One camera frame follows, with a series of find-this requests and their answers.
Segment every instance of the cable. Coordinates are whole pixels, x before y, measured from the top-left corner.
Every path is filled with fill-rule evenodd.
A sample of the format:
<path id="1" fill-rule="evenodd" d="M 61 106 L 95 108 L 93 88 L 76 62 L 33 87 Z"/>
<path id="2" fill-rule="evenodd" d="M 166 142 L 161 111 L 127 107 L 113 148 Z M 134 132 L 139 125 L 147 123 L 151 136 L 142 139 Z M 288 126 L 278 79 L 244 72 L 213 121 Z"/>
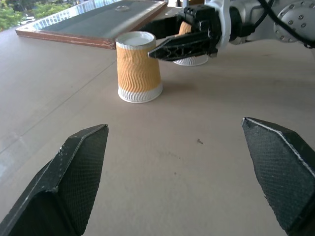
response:
<path id="1" fill-rule="evenodd" d="M 268 6 L 271 8 L 272 4 L 274 4 L 275 0 L 270 0 L 268 2 Z M 263 22 L 263 20 L 266 18 L 268 15 L 268 12 L 265 10 L 264 13 L 261 15 L 261 17 L 258 19 L 258 21 L 254 24 L 255 29 Z"/>
<path id="2" fill-rule="evenodd" d="M 315 47 L 315 42 L 310 41 L 302 36 L 300 36 L 297 32 L 295 32 L 293 29 L 290 28 L 286 23 L 284 23 L 282 20 L 280 20 L 273 10 L 270 8 L 268 3 L 265 0 L 258 0 L 258 2 L 261 4 L 261 6 L 265 9 L 265 12 L 270 16 L 270 18 L 279 26 L 281 26 L 284 30 L 286 30 L 289 34 L 291 34 L 293 37 L 295 37 L 297 40 L 304 43 L 304 46 L 307 48 L 313 48 Z"/>

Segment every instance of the wooden frame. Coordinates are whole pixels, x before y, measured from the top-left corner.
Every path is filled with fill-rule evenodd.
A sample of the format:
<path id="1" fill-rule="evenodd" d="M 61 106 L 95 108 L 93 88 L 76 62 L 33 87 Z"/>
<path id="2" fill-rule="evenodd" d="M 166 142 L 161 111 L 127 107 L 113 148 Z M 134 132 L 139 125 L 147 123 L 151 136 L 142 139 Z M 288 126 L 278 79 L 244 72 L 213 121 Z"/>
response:
<path id="1" fill-rule="evenodd" d="M 85 10 L 87 8 L 85 7 L 85 4 L 91 5 L 91 3 L 92 3 L 92 6 L 94 6 L 94 9 L 102 7 L 102 6 L 96 7 L 96 3 L 95 3 L 96 1 L 99 2 L 100 0 L 90 0 L 74 7 L 80 7 L 81 10 L 82 9 Z M 148 13 L 146 13 L 141 19 L 133 22 L 124 31 L 120 33 L 135 31 L 139 29 L 144 24 L 152 21 L 153 18 L 156 17 L 160 12 L 162 12 L 166 7 L 167 7 L 166 2 L 156 1 L 156 5 L 152 9 L 150 9 Z M 38 21 L 32 22 L 25 26 L 19 27 L 15 31 L 18 36 L 23 36 L 23 37 L 44 39 L 44 40 L 64 42 L 64 43 L 72 43 L 72 44 L 100 47 L 100 48 L 107 48 L 107 49 L 116 49 L 115 38 L 118 35 L 116 35 L 113 38 L 103 38 L 103 37 L 91 37 L 91 36 L 76 35 L 76 34 L 70 34 L 70 33 L 64 33 L 64 32 L 36 29 L 36 27 L 38 28 L 39 25 L 42 26 L 42 25 L 48 24 L 47 26 L 49 26 L 49 25 L 53 25 L 55 23 L 67 20 L 70 17 L 67 17 L 66 13 L 67 13 L 67 10 L 64 10 L 62 12 L 59 12 L 54 15 L 48 16 L 46 18 L 40 19 Z"/>

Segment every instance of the paper cup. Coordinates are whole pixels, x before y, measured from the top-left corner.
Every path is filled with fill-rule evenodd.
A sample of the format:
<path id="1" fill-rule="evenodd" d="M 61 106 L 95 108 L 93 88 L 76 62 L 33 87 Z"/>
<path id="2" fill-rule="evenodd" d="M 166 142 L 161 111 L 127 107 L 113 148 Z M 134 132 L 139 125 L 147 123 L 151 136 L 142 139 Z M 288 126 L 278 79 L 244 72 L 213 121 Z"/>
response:
<path id="1" fill-rule="evenodd" d="M 149 102 L 162 93 L 158 60 L 148 56 L 156 43 L 153 34 L 141 31 L 116 38 L 118 95 L 122 100 Z"/>
<path id="2" fill-rule="evenodd" d="M 190 33 L 190 32 L 191 32 L 191 25 L 183 21 L 179 29 L 179 34 L 176 36 L 183 35 L 185 33 Z M 190 57 L 190 58 L 176 60 L 174 61 L 174 63 L 178 65 L 184 65 L 184 66 L 196 66 L 196 65 L 202 65 L 206 63 L 207 61 L 208 61 L 208 55 L 202 55 L 199 57 Z"/>

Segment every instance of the white paper cup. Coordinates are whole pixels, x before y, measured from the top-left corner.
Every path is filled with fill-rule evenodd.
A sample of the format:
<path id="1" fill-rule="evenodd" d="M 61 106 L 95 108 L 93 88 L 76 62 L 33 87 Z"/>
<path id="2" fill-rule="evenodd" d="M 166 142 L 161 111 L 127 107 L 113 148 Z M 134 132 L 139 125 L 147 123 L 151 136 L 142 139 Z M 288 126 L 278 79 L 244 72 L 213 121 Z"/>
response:
<path id="1" fill-rule="evenodd" d="M 158 60 L 148 56 L 156 43 L 153 34 L 141 31 L 116 38 L 118 95 L 122 100 L 144 103 L 162 93 Z"/>
<path id="2" fill-rule="evenodd" d="M 190 57 L 190 58 L 184 58 L 180 60 L 174 61 L 174 63 L 178 65 L 183 66 L 196 66 L 196 65 L 202 65 L 208 61 L 208 55 L 202 55 L 198 57 Z"/>

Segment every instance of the wavy pattern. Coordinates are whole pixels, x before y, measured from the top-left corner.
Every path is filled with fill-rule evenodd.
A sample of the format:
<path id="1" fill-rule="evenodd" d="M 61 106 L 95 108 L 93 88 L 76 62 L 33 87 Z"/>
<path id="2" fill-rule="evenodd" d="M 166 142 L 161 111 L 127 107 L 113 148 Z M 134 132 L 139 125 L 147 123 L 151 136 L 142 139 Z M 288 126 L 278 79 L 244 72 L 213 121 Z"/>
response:
<path id="1" fill-rule="evenodd" d="M 162 83 L 160 83 L 156 88 L 147 92 L 129 92 L 123 90 L 120 86 L 118 86 L 118 95 L 119 97 L 131 103 L 144 103 L 150 102 L 156 99 L 163 91 Z"/>
<path id="2" fill-rule="evenodd" d="M 117 47 L 117 72 L 119 86 L 129 92 L 146 92 L 161 83 L 157 59 L 148 57 L 153 47 L 128 50 Z"/>
<path id="3" fill-rule="evenodd" d="M 208 61 L 208 55 L 202 55 L 199 57 L 190 57 L 190 58 L 184 58 L 180 60 L 174 61 L 174 63 L 178 65 L 185 65 L 185 66 L 196 66 L 196 65 L 202 65 Z"/>

